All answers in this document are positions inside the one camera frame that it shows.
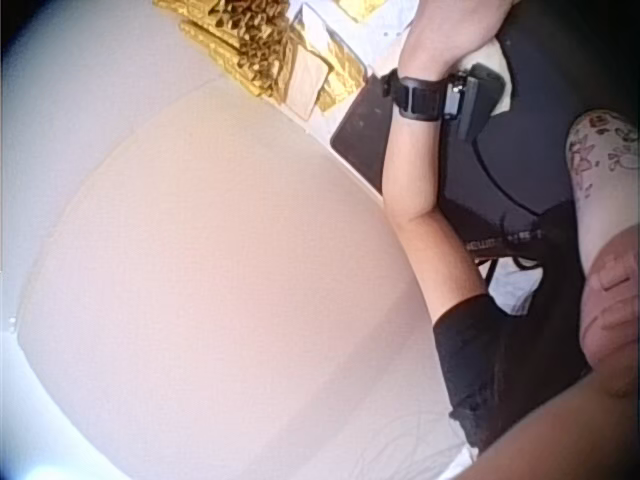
skin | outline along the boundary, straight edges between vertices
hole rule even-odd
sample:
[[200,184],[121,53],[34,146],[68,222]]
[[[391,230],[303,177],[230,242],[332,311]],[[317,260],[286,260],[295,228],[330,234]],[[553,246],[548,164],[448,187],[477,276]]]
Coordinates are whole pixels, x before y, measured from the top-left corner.
[[[422,0],[399,76],[444,78],[496,35],[511,6],[512,0]],[[460,302],[487,292],[436,203],[439,132],[440,123],[407,120],[396,109],[383,176],[387,218],[434,323]],[[637,361],[630,365],[614,355],[528,415],[459,478],[616,478],[638,455],[637,411]]]

gold foil packet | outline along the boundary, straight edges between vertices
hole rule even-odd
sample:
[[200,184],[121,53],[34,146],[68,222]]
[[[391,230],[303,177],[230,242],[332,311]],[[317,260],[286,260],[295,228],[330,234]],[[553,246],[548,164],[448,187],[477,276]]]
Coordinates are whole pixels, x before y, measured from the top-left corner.
[[[274,96],[285,55],[289,0],[153,0],[254,95]],[[282,97],[275,95],[276,101]]]
[[364,22],[387,0],[333,0],[356,22]]
[[316,103],[322,112],[344,101],[364,86],[367,74],[364,63],[306,3],[296,13],[291,29],[296,41],[323,58],[330,67]]

watch strap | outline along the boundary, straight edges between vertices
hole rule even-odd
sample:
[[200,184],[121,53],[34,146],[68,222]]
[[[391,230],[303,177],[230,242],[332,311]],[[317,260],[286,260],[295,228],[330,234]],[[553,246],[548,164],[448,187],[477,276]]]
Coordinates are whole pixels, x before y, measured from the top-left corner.
[[443,117],[448,84],[448,78],[436,82],[399,78],[398,70],[393,69],[382,78],[382,95],[391,97],[405,118],[437,122]]

leg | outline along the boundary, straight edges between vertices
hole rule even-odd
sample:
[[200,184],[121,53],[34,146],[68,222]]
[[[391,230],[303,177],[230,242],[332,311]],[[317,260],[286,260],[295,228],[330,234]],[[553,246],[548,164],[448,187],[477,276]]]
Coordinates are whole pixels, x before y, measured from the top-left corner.
[[587,277],[580,341],[589,363],[638,348],[638,132],[618,115],[590,112],[567,142]]

black cable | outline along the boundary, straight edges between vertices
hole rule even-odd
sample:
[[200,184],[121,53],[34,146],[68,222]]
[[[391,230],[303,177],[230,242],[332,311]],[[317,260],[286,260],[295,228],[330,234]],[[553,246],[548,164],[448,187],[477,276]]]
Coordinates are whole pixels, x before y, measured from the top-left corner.
[[495,276],[497,269],[498,269],[498,259],[494,258],[493,260],[491,260],[491,263],[489,264],[489,270],[487,270],[487,276],[484,278],[487,288],[491,286],[491,281],[493,280],[493,277]]
[[536,212],[535,210],[533,210],[532,208],[529,208],[528,206],[526,206],[524,203],[516,200],[513,195],[511,195],[509,192],[507,192],[502,185],[500,185],[500,182],[498,182],[496,180],[496,178],[493,176],[493,174],[491,173],[491,171],[489,170],[489,167],[487,167],[487,163],[484,161],[484,158],[482,157],[482,153],[480,152],[480,145],[478,145],[478,139],[474,138],[471,141],[471,148],[473,148],[473,153],[476,156],[476,161],[478,162],[478,165],[480,165],[480,168],[482,169],[482,171],[484,172],[484,174],[487,176],[487,178],[489,179],[489,181],[493,184],[493,186],[507,199],[509,200],[511,203],[513,203],[516,207],[524,210],[525,212],[527,212],[529,215],[533,216],[533,217],[539,217],[541,214]]

